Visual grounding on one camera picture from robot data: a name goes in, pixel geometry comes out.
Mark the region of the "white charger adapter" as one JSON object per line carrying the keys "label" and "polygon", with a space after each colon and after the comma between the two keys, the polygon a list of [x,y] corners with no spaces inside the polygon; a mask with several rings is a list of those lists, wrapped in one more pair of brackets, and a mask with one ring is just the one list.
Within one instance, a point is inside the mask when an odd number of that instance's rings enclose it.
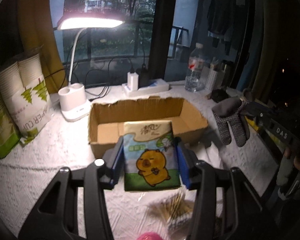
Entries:
{"label": "white charger adapter", "polygon": [[139,75],[136,72],[127,73],[127,87],[130,91],[137,91],[139,86]]}

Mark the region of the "pink plush toy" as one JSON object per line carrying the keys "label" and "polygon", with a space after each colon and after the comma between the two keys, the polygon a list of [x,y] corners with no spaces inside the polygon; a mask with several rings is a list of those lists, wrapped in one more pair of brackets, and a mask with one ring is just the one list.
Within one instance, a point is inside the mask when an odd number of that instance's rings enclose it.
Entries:
{"label": "pink plush toy", "polygon": [[146,232],[140,235],[137,240],[163,240],[162,237],[155,232]]}

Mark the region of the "yellow curtain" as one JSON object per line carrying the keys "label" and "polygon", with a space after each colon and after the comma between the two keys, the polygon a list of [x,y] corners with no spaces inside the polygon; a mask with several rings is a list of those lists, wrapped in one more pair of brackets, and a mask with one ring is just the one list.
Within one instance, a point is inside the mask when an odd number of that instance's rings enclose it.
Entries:
{"label": "yellow curtain", "polygon": [[49,0],[17,0],[17,19],[24,50],[40,48],[47,90],[57,93],[66,85],[66,81],[55,41]]}

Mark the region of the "white power strip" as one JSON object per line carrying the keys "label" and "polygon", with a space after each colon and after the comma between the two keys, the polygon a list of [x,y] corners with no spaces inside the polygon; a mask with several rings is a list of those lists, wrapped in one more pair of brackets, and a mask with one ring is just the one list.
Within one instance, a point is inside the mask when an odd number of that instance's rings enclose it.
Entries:
{"label": "white power strip", "polygon": [[138,90],[130,90],[126,83],[123,83],[121,87],[128,98],[133,98],[168,91],[170,85],[163,79],[155,79],[150,80],[147,87],[141,87]]}

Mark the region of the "clear water bottle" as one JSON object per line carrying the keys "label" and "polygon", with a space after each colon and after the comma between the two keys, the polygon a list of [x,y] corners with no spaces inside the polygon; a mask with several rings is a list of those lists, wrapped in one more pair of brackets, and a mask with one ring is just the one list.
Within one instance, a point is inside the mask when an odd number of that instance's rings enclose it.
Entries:
{"label": "clear water bottle", "polygon": [[195,49],[190,53],[188,67],[185,77],[185,89],[196,92],[201,89],[200,80],[206,57],[204,55],[203,44],[196,43]]}

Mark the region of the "white embossed tablecloth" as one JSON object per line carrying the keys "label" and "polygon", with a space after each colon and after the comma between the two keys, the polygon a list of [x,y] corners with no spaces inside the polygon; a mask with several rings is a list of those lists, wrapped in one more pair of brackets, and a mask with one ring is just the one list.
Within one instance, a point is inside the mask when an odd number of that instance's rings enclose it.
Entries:
{"label": "white embossed tablecloth", "polygon": [[[235,142],[223,145],[206,92],[191,93],[181,81],[171,83],[161,98],[185,98],[208,120],[209,126],[192,150],[199,159],[216,168],[240,168],[258,194],[263,194],[272,180],[277,164],[255,131],[243,147]],[[56,94],[51,95],[54,115],[38,136],[27,146],[16,146],[0,160],[0,218],[17,235],[32,207],[58,170],[88,166],[94,155],[88,143],[88,119],[67,122],[60,111]],[[126,192],[123,181],[106,191],[108,216],[115,239],[136,239],[146,232],[155,232],[169,239],[164,222],[148,211],[148,204],[165,198],[169,191]]]}

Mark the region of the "paper cup package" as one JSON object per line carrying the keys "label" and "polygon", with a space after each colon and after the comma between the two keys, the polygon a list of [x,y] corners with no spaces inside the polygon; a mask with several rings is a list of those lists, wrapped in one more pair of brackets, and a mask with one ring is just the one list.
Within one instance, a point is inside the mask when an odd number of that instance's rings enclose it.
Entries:
{"label": "paper cup package", "polygon": [[29,144],[53,114],[40,54],[21,57],[0,70],[0,93],[21,133],[20,144]]}

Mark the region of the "grey dotted glove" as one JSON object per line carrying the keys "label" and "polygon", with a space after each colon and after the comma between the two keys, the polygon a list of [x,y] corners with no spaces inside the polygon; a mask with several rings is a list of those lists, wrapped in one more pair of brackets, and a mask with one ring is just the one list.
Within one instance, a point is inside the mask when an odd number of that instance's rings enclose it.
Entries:
{"label": "grey dotted glove", "polygon": [[224,145],[229,145],[232,141],[230,131],[232,131],[238,147],[243,147],[249,139],[250,132],[244,117],[246,104],[240,98],[228,98],[212,107],[212,113]]}

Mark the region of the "capybara tissue pack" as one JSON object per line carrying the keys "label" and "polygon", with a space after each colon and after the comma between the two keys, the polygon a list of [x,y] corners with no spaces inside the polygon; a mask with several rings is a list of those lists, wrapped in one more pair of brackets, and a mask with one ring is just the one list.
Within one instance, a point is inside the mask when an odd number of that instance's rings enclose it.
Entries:
{"label": "capybara tissue pack", "polygon": [[170,120],[129,121],[123,125],[125,191],[180,187]]}

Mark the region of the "black charger adapter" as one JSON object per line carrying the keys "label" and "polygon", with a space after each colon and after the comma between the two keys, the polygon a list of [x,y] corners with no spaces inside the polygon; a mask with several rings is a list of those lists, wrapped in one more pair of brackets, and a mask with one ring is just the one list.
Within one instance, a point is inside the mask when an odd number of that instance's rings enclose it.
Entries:
{"label": "black charger adapter", "polygon": [[149,84],[149,72],[146,65],[142,64],[141,68],[136,70],[136,73],[138,74],[138,87],[147,87]]}

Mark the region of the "white perforated organizer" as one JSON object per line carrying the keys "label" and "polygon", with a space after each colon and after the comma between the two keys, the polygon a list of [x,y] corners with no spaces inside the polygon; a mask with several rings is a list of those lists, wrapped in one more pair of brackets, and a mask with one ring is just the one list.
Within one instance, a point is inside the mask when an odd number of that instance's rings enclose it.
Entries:
{"label": "white perforated organizer", "polygon": [[216,71],[213,69],[209,70],[209,74],[207,76],[205,88],[209,91],[220,89],[222,86],[222,82],[225,76],[225,72],[222,70]]}

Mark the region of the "green carton box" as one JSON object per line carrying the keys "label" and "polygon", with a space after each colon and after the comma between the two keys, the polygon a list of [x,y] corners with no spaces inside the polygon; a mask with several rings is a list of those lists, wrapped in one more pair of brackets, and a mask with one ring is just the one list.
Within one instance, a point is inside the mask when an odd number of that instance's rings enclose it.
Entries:
{"label": "green carton box", "polygon": [[5,158],[18,144],[20,133],[0,94],[0,159]]}

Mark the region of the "small black object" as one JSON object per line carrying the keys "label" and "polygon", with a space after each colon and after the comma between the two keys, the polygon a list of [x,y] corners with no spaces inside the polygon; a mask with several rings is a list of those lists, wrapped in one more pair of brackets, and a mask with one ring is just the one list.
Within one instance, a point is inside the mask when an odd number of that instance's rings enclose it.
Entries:
{"label": "small black object", "polygon": [[226,92],[225,87],[214,89],[210,94],[210,99],[216,103],[219,103],[228,98],[230,98],[230,95]]}

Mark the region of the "cotton swab bag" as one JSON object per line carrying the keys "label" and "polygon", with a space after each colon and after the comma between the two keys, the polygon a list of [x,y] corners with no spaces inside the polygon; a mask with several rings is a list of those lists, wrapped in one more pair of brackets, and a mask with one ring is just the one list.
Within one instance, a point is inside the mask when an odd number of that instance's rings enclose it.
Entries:
{"label": "cotton swab bag", "polygon": [[161,218],[169,233],[183,228],[192,218],[193,205],[189,204],[185,196],[184,191],[178,191],[148,205],[150,213]]}

